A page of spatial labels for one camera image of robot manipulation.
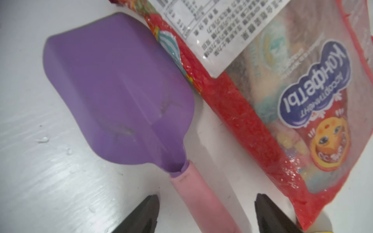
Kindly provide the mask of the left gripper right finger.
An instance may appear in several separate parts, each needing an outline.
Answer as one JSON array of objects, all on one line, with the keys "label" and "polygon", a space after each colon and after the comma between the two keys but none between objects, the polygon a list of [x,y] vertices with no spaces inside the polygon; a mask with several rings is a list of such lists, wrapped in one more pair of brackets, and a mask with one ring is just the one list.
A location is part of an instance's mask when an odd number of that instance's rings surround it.
[{"label": "left gripper right finger", "polygon": [[254,206],[260,233],[303,232],[266,194],[257,194]]}]

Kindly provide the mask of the purple shovel pink handle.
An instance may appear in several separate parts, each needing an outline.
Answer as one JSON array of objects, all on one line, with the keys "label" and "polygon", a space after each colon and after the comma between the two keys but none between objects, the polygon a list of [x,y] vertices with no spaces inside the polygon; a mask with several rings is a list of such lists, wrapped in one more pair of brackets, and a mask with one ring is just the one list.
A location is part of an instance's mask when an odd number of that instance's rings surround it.
[{"label": "purple shovel pink handle", "polygon": [[193,92],[143,23],[115,13],[50,36],[43,68],[98,156],[121,165],[156,165],[203,233],[240,232],[187,158]]}]

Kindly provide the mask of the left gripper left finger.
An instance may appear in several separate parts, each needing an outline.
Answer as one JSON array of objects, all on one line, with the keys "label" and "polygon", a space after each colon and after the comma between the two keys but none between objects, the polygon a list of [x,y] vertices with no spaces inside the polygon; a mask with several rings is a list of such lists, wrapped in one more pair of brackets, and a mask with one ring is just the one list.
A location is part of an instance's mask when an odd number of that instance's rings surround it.
[{"label": "left gripper left finger", "polygon": [[159,197],[149,195],[112,233],[154,233],[159,210]]}]

